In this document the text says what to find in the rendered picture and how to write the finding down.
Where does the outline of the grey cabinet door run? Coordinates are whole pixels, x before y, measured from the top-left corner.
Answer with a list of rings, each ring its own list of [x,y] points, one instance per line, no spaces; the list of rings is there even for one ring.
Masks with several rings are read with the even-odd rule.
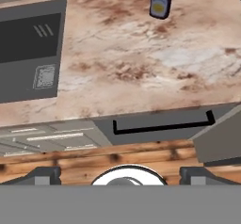
[[[191,137],[206,167],[241,165],[241,104]]]

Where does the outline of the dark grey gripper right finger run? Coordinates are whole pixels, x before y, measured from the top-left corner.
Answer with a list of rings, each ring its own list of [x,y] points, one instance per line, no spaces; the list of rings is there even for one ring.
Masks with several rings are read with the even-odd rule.
[[[218,177],[204,167],[181,167],[181,185],[218,185],[218,184],[237,184],[239,183]]]

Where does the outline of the grey sink basin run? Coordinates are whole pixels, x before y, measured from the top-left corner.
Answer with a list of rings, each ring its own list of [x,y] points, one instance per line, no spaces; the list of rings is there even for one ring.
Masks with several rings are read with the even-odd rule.
[[[0,104],[57,96],[66,6],[0,8]]]

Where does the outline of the grey drawer front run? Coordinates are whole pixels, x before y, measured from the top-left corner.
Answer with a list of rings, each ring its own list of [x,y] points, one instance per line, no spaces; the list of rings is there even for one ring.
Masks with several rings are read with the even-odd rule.
[[[112,145],[189,139],[241,103],[212,104],[94,120]]]

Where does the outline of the white round black-rimmed object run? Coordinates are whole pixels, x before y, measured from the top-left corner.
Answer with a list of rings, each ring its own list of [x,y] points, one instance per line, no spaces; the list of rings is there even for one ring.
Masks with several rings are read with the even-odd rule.
[[[167,185],[156,171],[145,166],[125,164],[110,168],[91,183],[92,185]]]

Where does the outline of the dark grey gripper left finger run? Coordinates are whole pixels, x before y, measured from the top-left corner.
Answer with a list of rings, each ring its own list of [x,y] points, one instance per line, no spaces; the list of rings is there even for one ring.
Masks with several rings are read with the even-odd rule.
[[[60,167],[37,167],[21,176],[6,182],[6,184],[21,184],[21,185],[60,185],[61,168]]]

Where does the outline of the dark bottle with yellow label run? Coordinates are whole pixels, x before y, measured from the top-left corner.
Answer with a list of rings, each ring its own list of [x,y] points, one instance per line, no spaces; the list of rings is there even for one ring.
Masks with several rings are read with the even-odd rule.
[[[165,20],[169,16],[171,0],[151,0],[149,13],[153,18]]]

